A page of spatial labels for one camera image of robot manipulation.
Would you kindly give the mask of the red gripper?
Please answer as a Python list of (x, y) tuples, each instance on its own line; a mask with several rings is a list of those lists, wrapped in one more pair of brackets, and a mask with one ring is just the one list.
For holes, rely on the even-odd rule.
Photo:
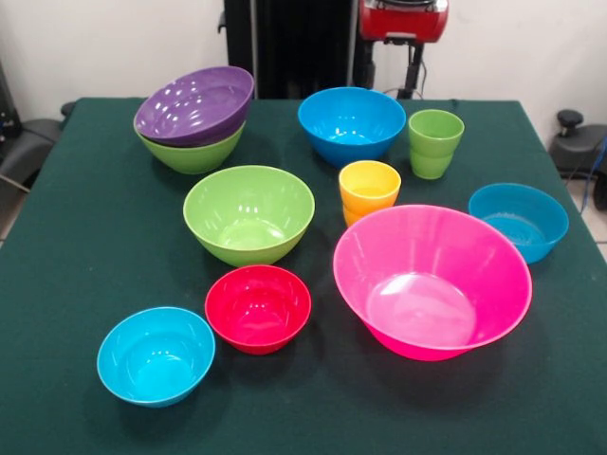
[(441, 1), (359, 1), (359, 33), (362, 43), (363, 86), (372, 89), (376, 65), (373, 42), (409, 45), (409, 61), (403, 98), (411, 99), (417, 88), (424, 45), (436, 43), (442, 36), (449, 16), (449, 2)]

